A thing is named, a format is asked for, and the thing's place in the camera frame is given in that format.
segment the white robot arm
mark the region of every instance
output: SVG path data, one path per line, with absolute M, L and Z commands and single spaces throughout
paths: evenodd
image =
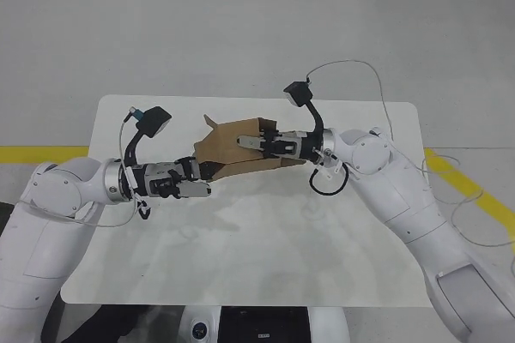
M 324 129 L 308 84 L 296 81 L 284 92 L 294 105 L 309 109 L 315 119 L 313 132 L 264 131 L 259 138 L 240 136 L 239 145 L 261 150 L 266 157 L 343 167 L 344 184 L 350 182 L 420 264 L 427 295 L 451 333 L 462 342 L 515 342 L 515 280 L 495 270 L 463 240 L 439 211 L 420 171 L 379 129 L 341 134 Z
M 161 111 L 151 110 L 136 111 L 147 118 L 138 123 L 149 118 L 156 123 Z M 124 157 L 136 194 L 209 196 L 192 157 L 138 165 L 135 148 L 141 130 L 150 134 L 141 125 L 138 129 Z M 128 182 L 120 161 L 113 159 L 78 158 L 36 168 L 0 237 L 0 343 L 40 342 L 53 300 L 86 253 L 105 205 L 135 200 Z M 82 218 L 74 220 L 76 214 Z

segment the cardboard box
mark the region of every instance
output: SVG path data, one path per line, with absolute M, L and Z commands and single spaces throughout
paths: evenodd
M 258 150 L 238 146 L 239 135 L 259 137 L 261 129 L 276 129 L 274 120 L 258 117 L 218 124 L 207 115 L 204 115 L 204 120 L 212 128 L 212 132 L 195 143 L 195 157 L 201 171 L 212 171 L 203 173 L 202 178 L 208 179 L 207 181 L 306 163 L 302 159 L 264 159 Z

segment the white table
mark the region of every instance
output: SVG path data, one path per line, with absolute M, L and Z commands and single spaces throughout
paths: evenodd
M 325 127 L 387 129 L 380 102 L 315 100 Z M 278 129 L 311 130 L 305 108 L 285 99 L 109 95 L 101 99 L 89 156 L 118 156 L 118 129 L 130 106 L 160 105 L 173 116 L 137 149 L 140 162 L 173 161 L 217 123 L 250 117 Z M 388 103 L 395 142 L 416 164 L 423 159 L 418 114 Z M 135 133 L 126 125 L 124 146 Z M 99 228 L 62 289 L 67 303 L 244 304 L 428 307 L 421 271 L 398 238 L 348 187 L 319 196 L 308 186 L 309 164 L 224 178 L 206 199 L 157 199 L 149 220 Z M 318 186 L 333 190 L 340 178 Z M 101 223 L 119 222 L 131 206 L 108 207 Z

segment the yellow line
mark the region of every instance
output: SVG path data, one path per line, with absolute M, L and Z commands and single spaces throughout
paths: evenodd
M 464 196 L 472 196 L 482 190 L 482 196 L 475 201 L 476 205 L 506 228 L 510 240 L 515 240 L 515 213 L 510 208 L 454 168 L 447 160 L 437 156 L 432 149 L 426 148 L 425 155 L 429 170 L 438 172 L 441 178 Z
M 0 163 L 61 163 L 88 156 L 88 147 L 0 147 Z

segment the blue connector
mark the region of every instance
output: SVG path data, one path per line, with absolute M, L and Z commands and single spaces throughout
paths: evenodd
M 131 116 L 140 121 L 143 118 L 143 112 L 138 110 L 136 107 L 130 107 Z

